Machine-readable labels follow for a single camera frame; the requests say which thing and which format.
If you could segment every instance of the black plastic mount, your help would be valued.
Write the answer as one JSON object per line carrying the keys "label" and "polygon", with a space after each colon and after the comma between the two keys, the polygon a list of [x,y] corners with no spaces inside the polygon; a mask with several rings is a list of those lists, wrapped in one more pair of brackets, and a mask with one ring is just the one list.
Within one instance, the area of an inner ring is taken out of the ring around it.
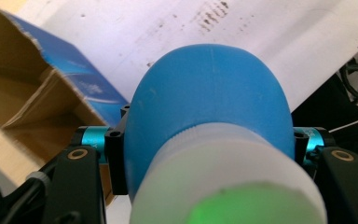
{"label": "black plastic mount", "polygon": [[358,223],[358,155],[340,147],[327,147],[315,177],[330,224]]}
{"label": "black plastic mount", "polygon": [[98,157],[88,146],[58,156],[42,223],[105,223]]}
{"label": "black plastic mount", "polygon": [[121,107],[121,120],[115,129],[105,134],[105,157],[109,164],[110,182],[114,195],[128,194],[124,168],[124,132],[130,105]]}

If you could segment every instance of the dark stain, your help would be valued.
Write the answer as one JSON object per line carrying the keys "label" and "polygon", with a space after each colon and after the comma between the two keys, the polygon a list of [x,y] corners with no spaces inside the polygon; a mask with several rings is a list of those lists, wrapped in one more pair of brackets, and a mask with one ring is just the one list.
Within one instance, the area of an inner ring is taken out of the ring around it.
{"label": "dark stain", "polygon": [[217,9],[220,10],[220,12],[223,13],[223,16],[221,16],[220,13],[219,13],[219,17],[223,18],[223,17],[225,17],[225,16],[227,15],[226,11],[225,11],[223,8],[221,8],[221,7],[218,6],[217,4],[214,4],[214,5],[217,7]]}
{"label": "dark stain", "polygon": [[214,22],[219,22],[215,17],[212,16],[211,13],[207,12],[207,13],[205,13],[205,15],[208,17],[209,20],[214,21]]}
{"label": "dark stain", "polygon": [[228,3],[227,2],[220,2],[220,3],[223,5],[223,7],[228,8]]}
{"label": "dark stain", "polygon": [[206,25],[204,25],[204,24],[201,24],[201,27],[202,28],[204,28],[206,31],[208,31],[208,32],[210,32],[211,31],[211,29],[209,29]]}

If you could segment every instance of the wire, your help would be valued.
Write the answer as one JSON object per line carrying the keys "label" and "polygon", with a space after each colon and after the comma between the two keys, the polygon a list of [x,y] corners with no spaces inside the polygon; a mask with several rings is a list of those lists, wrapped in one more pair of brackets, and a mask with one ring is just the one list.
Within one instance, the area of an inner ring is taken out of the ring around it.
{"label": "wire", "polygon": [[30,203],[40,190],[44,190],[43,183],[38,179],[34,179],[33,185],[11,206],[5,218],[1,221],[1,224],[14,223],[16,218],[21,214],[24,206]]}

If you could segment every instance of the green light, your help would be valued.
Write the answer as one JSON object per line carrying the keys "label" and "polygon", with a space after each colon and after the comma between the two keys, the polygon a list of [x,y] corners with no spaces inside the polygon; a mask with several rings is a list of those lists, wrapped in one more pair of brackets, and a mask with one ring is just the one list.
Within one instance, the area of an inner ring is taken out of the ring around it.
{"label": "green light", "polygon": [[221,190],[196,204],[187,224],[324,223],[304,194],[271,184]]}

